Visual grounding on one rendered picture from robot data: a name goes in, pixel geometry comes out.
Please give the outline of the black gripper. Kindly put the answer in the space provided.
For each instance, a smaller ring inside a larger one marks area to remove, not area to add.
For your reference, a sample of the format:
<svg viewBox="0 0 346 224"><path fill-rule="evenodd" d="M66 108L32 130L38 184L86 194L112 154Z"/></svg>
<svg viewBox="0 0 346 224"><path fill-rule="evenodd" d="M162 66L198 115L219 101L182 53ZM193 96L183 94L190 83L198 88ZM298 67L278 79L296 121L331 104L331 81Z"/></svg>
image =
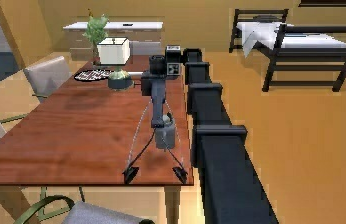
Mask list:
<svg viewBox="0 0 346 224"><path fill-rule="evenodd" d="M141 149L141 151L134 156L133 152L135 149L135 143L140 132L141 122L144 120L146 112L149 110L151 104L153 104L153 114L151 119L152 128L162 128L164 126L163 121L163 105L166 104L169 112L168 116L173 122L173 126L176 127L175 119L172 115L172 109L166 99L166 81L175 80L181 75L181 59L179 56L163 56L163 55L153 55L149 57L149 69L145 70L141 75L141 91L143 96L150 96L151 101L149 101L143 110L143 113L138 122L136 131L132 138L132 144L130 147L127 165L122 172L124 177L124 183L126 185L130 184L136 175L138 174L139 168L135 163L141 158L146 149L149 147L155 132L152 132L146 145ZM183 166L183 162L179 161L171 150L169 150L170 155L177 162L177 166L173 167L172 170L176 177L182 184L187 183L187 171Z"/></svg>

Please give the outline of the glass milkshake mug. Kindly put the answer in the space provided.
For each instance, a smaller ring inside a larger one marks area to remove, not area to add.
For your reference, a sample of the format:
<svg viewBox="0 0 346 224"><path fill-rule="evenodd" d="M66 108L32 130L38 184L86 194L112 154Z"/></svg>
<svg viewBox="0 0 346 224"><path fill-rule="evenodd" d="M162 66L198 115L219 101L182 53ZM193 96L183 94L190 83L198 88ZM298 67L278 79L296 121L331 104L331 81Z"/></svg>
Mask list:
<svg viewBox="0 0 346 224"><path fill-rule="evenodd" d="M155 130L155 142L158 149L173 149L175 147L176 126L170 113L163 115L164 126Z"/></svg>

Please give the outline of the brown wooden table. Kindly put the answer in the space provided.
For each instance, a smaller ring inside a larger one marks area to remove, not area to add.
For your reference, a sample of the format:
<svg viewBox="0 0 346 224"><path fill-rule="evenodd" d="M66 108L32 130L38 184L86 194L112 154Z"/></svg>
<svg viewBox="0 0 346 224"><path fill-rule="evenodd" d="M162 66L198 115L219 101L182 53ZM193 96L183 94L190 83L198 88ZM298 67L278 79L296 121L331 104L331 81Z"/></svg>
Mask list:
<svg viewBox="0 0 346 224"><path fill-rule="evenodd" d="M69 79L0 139L0 189L119 187L135 154L139 172L132 183L162 187L167 223L178 224L182 184L172 169L190 161L182 79L168 81L166 98L177 124L172 151L150 142L149 100L139 87L112 91L104 81Z"/></svg>

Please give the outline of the patterned black white plate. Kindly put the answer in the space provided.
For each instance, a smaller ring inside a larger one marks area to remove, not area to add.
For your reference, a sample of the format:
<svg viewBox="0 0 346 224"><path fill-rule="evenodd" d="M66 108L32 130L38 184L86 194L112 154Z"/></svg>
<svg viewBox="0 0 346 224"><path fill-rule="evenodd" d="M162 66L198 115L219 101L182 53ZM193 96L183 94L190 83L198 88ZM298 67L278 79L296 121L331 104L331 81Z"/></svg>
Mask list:
<svg viewBox="0 0 346 224"><path fill-rule="evenodd" d="M74 79L81 82L101 81L107 79L110 73L111 70L90 69L76 73Z"/></svg>

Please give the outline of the white shade table lamp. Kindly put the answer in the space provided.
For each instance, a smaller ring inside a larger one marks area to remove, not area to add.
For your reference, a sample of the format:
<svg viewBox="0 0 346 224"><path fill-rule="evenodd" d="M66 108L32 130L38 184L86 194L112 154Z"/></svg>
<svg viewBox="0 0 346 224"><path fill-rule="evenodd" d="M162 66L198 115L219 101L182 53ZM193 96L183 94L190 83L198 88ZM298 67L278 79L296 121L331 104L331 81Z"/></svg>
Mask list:
<svg viewBox="0 0 346 224"><path fill-rule="evenodd" d="M98 45L99 59L102 66L111 70L108 87L115 91L126 90L133 85L129 73L123 69L130 58L130 41L126 37L108 37Z"/></svg>

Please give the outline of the green house plant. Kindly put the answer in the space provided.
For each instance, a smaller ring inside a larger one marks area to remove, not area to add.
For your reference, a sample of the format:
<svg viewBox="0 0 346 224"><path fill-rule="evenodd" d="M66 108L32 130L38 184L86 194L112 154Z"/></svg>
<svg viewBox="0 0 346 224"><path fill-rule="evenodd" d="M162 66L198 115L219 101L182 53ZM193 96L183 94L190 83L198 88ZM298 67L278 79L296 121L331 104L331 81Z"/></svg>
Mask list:
<svg viewBox="0 0 346 224"><path fill-rule="evenodd" d="M83 36L91 43L93 61L95 66L101 64L98 52L98 44L108 37L105 31L105 26L108 23L108 18L102 14L100 17L89 16L86 31Z"/></svg>

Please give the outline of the white blanket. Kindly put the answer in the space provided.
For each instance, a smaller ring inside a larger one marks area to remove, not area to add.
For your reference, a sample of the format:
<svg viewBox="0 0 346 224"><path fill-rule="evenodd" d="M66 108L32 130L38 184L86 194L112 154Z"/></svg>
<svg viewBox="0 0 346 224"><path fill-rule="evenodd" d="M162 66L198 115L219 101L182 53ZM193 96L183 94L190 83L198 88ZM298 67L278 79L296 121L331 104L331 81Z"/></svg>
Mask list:
<svg viewBox="0 0 346 224"><path fill-rule="evenodd" d="M270 50L274 49L277 32L282 22L238 22L244 56L247 57L256 43L261 43Z"/></svg>

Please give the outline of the black frame bed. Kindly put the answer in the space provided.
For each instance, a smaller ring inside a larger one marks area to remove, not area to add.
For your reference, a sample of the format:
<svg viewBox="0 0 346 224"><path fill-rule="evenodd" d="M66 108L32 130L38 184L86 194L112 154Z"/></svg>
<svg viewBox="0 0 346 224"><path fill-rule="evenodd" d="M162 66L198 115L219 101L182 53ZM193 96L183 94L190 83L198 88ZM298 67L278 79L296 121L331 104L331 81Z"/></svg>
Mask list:
<svg viewBox="0 0 346 224"><path fill-rule="evenodd" d="M288 11L235 9L229 50L242 49L238 22L282 22L274 49L261 43L253 49L269 59L262 90L272 86L330 86L338 92L346 79L346 26L294 26L287 22ZM337 71L334 81L276 81L276 71Z"/></svg>

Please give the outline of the dark framed wall picture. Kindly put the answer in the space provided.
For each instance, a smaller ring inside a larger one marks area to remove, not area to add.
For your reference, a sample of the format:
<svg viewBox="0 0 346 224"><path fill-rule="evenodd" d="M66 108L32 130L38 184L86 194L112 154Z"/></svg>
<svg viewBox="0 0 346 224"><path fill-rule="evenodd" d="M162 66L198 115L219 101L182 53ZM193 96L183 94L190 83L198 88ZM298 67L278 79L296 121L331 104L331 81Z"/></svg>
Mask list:
<svg viewBox="0 0 346 224"><path fill-rule="evenodd" d="M346 0L300 0L298 7L346 7Z"/></svg>

